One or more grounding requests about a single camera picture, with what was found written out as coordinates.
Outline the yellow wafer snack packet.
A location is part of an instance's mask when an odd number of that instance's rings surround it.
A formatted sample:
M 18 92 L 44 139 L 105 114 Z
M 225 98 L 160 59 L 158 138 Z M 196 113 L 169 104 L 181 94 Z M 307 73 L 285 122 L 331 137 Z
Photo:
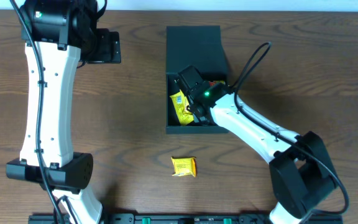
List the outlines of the yellow wafer snack packet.
M 187 110 L 189 102 L 187 97 L 180 90 L 178 93 L 170 95 L 177 118 L 182 126 L 186 126 L 194 121 L 193 113 Z

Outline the red Pringles can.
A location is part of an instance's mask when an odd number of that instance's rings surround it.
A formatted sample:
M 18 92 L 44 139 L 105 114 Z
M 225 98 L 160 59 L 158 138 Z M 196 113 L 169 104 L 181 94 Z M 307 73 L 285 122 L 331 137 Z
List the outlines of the red Pringles can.
M 223 85 L 226 84 L 225 81 L 223 81 L 223 80 L 209 81 L 208 83 L 210 86 L 214 86 L 214 85 L 218 85 L 218 84 L 223 84 Z

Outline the black gift box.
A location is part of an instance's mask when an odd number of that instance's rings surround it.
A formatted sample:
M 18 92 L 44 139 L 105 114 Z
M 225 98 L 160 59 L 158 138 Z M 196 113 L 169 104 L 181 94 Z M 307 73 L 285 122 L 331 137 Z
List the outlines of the black gift box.
M 194 66 L 200 76 L 211 82 L 227 82 L 229 68 L 221 42 L 219 26 L 168 26 L 166 44 L 167 134 L 222 134 L 228 130 L 210 124 L 180 124 L 170 98 L 180 91 L 175 83 L 177 73 Z

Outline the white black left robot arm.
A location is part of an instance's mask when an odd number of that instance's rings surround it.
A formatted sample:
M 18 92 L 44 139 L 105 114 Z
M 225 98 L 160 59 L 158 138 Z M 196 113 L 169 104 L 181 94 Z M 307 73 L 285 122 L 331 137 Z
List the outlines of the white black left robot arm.
M 93 157 L 72 145 L 71 107 L 80 67 L 121 62 L 119 34 L 97 26 L 106 10 L 97 0 L 26 0 L 13 9 L 25 42 L 29 95 L 24 143 L 6 175 L 48 193 L 53 223 L 107 223 L 90 186 Z

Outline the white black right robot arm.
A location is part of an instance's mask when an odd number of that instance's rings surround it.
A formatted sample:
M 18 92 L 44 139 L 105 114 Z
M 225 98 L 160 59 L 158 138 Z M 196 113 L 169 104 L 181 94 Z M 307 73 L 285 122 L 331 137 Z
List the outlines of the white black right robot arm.
M 189 66 L 175 83 L 186 96 L 187 109 L 201 125 L 235 134 L 268 164 L 278 201 L 270 223 L 328 223 L 334 216 L 317 211 L 337 187 L 336 171 L 323 140 L 315 133 L 299 135 L 276 125 L 247 106 L 223 83 L 211 85 Z

